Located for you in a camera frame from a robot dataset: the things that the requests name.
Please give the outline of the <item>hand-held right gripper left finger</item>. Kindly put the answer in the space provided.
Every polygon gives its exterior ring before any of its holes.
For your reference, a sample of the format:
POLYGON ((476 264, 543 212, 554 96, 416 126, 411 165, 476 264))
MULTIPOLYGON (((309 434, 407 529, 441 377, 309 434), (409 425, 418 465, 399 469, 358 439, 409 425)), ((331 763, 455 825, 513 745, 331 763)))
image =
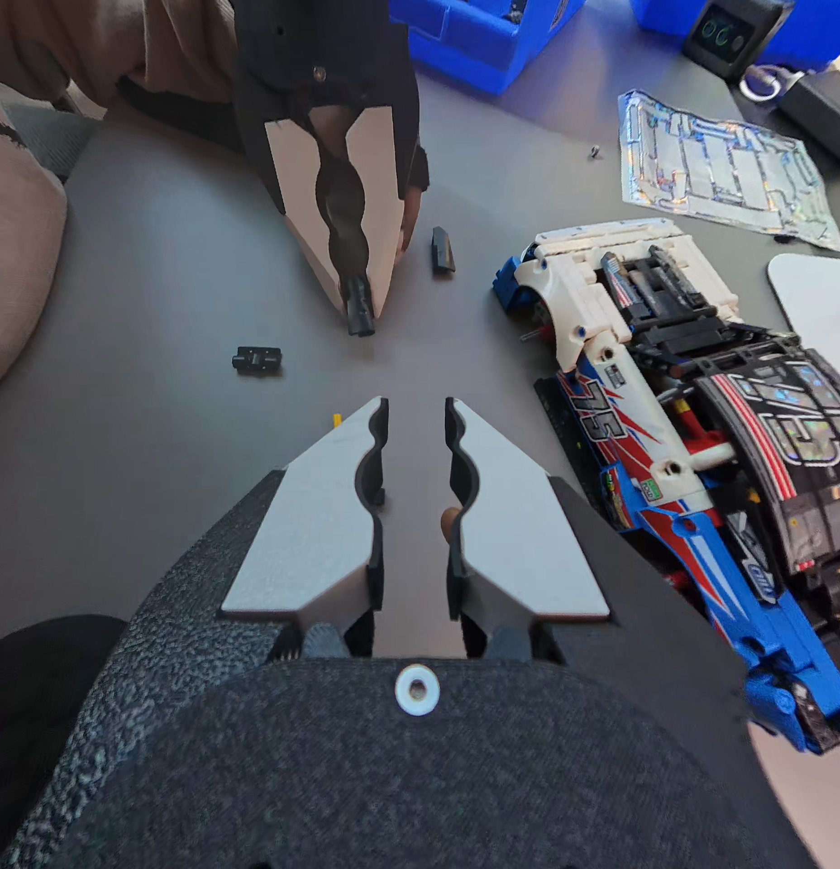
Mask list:
POLYGON ((288 625, 301 640, 333 627, 371 654, 384 590, 382 451, 389 401, 377 396, 301 453, 276 493, 220 606, 234 621, 288 625))

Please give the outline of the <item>person's left forearm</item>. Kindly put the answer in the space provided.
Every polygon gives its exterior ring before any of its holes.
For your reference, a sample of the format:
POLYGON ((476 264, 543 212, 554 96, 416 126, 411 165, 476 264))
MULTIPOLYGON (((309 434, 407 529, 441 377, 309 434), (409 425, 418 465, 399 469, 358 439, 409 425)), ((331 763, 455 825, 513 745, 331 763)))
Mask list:
POLYGON ((75 83, 107 106, 126 76, 149 92, 230 103, 237 47, 221 1, 0 1, 0 82, 53 102, 75 83))

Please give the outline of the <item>grey chair seat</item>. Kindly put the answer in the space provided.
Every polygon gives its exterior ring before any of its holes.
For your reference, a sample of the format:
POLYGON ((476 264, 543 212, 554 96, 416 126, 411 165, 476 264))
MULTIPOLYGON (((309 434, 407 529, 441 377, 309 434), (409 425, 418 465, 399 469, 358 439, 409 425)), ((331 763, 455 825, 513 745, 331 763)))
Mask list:
POLYGON ((4 113, 39 164, 67 183, 100 121, 22 103, 2 103, 4 113))

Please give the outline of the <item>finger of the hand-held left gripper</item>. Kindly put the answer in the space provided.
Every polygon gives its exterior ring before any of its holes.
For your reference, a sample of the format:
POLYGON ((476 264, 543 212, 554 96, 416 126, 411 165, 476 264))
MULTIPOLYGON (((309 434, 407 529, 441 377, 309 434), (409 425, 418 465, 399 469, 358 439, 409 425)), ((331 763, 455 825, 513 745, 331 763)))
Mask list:
POLYGON ((369 249, 367 277, 375 316, 390 292, 402 241, 404 203, 398 195, 392 109, 362 111, 346 133, 347 155, 363 186, 361 229, 369 249))
POLYGON ((329 227, 317 203, 321 168, 317 139, 291 119, 267 122, 264 130, 284 202, 284 222, 317 282, 345 317, 339 273, 329 253, 329 227))

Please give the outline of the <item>black mesh wrist rest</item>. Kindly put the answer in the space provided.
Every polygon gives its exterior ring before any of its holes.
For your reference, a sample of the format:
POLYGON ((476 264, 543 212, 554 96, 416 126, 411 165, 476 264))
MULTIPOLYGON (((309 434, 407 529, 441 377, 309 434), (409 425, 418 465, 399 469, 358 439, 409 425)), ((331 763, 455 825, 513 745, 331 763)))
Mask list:
POLYGON ((80 614, 0 639, 0 856, 53 776, 126 621, 80 614))

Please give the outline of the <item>person's left hand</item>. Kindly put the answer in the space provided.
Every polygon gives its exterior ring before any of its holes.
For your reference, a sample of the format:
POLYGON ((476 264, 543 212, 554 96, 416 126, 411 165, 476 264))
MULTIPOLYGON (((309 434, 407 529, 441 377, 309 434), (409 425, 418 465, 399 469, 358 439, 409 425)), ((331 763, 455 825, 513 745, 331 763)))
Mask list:
POLYGON ((412 236, 414 235, 415 224, 419 215, 423 190, 410 186, 405 190, 404 197, 404 214, 400 229, 400 243, 396 252, 394 265, 397 265, 410 245, 412 236))

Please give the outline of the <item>black power adapter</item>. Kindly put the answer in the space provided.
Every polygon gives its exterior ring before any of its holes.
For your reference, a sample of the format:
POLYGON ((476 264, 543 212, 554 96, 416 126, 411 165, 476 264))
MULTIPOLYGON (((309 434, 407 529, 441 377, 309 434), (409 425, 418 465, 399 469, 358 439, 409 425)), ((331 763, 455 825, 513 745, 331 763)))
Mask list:
POLYGON ((799 78, 782 96, 778 110, 840 161, 840 71, 828 69, 799 78))

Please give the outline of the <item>holographic sticker sheet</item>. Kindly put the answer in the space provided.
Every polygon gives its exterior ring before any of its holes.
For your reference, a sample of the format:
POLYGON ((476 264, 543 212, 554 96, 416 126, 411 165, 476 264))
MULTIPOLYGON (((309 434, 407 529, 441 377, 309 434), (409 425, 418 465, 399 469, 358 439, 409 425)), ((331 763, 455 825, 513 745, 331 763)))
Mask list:
POLYGON ((640 90, 617 98, 624 202, 840 254, 824 180, 799 139, 640 90))

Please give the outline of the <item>black device with green display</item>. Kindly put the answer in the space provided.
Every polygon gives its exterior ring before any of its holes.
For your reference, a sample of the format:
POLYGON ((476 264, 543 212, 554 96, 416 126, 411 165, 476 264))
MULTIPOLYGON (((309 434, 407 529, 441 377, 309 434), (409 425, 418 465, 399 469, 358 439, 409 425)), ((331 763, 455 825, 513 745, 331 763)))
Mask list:
POLYGON ((742 78, 795 7, 790 1, 708 1, 682 43, 690 61, 728 83, 742 78))

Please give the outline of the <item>black cylindrical connector piece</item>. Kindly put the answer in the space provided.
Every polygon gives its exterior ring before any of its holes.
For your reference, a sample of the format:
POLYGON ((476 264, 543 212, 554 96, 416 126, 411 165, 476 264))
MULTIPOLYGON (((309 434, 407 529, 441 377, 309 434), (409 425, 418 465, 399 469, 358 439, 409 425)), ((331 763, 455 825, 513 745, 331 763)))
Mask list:
POLYGON ((348 334, 369 337, 376 331, 371 287, 365 277, 351 276, 342 282, 348 334))

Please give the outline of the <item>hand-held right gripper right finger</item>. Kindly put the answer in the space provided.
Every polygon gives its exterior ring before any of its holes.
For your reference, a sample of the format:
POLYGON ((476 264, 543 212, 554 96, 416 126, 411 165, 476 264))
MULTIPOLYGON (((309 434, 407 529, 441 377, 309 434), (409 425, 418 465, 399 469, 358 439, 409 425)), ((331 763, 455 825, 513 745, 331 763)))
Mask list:
POLYGON ((485 634, 607 621, 610 605, 549 473, 454 397, 445 399, 444 438, 459 503, 449 529, 450 619, 485 634))

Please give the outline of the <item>white adjustable stand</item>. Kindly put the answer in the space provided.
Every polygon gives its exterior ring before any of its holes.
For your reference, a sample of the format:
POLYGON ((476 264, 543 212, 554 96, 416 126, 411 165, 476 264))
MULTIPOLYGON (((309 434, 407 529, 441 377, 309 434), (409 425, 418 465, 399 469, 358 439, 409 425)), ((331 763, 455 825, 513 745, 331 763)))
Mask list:
POLYGON ((840 373, 840 258, 780 254, 768 279, 802 344, 840 373))

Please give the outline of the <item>brick-built toy race car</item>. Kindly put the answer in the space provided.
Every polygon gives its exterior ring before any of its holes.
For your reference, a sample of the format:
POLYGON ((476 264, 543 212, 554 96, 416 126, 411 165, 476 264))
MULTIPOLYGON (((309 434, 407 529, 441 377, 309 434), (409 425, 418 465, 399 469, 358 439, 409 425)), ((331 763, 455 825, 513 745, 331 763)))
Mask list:
POLYGON ((667 219, 538 234, 492 285, 592 507, 739 653, 757 722, 840 745, 840 373, 667 219))

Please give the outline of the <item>black brick piece with nubs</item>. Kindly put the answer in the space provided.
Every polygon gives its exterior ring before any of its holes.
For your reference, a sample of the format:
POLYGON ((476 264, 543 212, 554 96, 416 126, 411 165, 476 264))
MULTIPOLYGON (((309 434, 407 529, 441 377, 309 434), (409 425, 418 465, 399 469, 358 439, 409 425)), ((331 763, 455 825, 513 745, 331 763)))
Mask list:
POLYGON ((231 366, 241 375, 274 375, 281 371, 283 352, 277 347, 239 346, 231 366))

